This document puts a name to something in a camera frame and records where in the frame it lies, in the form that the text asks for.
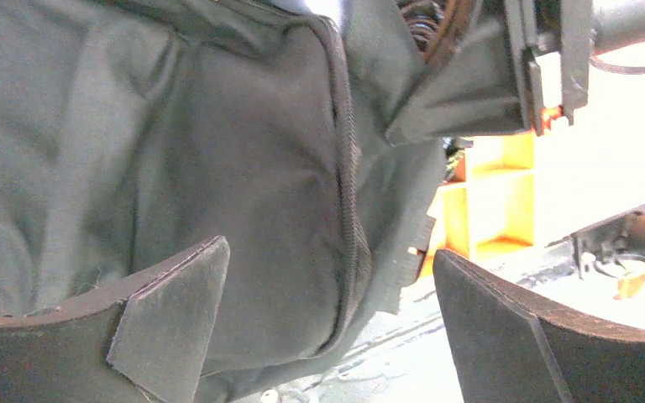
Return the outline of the black fabric backpack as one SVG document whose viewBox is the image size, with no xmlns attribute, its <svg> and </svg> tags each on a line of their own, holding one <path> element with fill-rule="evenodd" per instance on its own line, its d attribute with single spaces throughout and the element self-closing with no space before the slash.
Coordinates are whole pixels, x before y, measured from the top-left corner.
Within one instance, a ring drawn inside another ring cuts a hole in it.
<svg viewBox="0 0 645 403">
<path fill-rule="evenodd" d="M 0 317 L 210 238 L 192 402 L 334 366 L 413 282 L 438 144 L 385 133 L 423 61 L 393 1 L 0 1 Z"/>
</svg>

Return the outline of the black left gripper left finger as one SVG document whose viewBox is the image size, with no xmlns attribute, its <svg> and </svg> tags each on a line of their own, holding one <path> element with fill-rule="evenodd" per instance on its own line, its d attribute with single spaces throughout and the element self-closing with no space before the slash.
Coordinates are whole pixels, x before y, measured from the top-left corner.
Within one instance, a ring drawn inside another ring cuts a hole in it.
<svg viewBox="0 0 645 403">
<path fill-rule="evenodd" d="M 0 317 L 0 402 L 192 402 L 230 249 L 210 238 L 25 317 Z"/>
</svg>

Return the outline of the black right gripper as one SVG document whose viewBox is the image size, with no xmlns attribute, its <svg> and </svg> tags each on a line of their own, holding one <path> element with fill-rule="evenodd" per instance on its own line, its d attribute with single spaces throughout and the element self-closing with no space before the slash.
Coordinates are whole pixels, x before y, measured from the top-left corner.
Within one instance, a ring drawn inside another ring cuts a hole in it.
<svg viewBox="0 0 645 403">
<path fill-rule="evenodd" d="M 443 137 L 537 136 L 589 99 L 591 1 L 505 1 L 450 62 L 424 77 L 385 136 L 390 144 Z"/>
</svg>

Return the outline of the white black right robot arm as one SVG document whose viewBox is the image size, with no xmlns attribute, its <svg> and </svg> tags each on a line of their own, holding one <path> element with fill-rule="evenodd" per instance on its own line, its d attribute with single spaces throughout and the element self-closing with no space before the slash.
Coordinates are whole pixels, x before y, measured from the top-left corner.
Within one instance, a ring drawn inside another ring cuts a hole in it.
<svg viewBox="0 0 645 403">
<path fill-rule="evenodd" d="M 588 102 L 590 64 L 645 43 L 645 1 L 448 1 L 394 145 L 542 133 Z"/>
</svg>

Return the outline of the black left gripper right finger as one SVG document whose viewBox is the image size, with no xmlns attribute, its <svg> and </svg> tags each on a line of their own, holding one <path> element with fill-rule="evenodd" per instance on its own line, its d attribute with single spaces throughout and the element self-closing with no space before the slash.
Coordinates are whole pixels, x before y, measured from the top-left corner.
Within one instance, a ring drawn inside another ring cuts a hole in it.
<svg viewBox="0 0 645 403">
<path fill-rule="evenodd" d="M 433 261 L 467 402 L 645 402 L 645 330 L 504 280 L 450 250 Z"/>
</svg>

